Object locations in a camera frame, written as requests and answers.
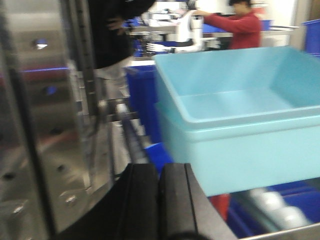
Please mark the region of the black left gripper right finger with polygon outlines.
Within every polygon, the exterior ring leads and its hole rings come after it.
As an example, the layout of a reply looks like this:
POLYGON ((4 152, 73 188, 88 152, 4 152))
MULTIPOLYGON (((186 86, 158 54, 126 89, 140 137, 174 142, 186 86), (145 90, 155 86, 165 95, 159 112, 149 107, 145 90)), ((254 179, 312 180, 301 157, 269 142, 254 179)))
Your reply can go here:
POLYGON ((161 240, 236 240, 200 187, 191 165, 167 163, 159 179, 161 240))

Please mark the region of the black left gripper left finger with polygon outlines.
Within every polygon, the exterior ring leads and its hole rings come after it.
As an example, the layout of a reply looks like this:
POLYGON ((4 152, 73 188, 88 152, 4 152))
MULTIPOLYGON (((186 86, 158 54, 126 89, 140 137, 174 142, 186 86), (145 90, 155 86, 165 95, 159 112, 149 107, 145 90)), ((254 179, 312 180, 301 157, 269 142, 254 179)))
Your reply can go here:
POLYGON ((158 173, 151 163, 130 163, 111 190, 56 240, 158 239, 158 173))

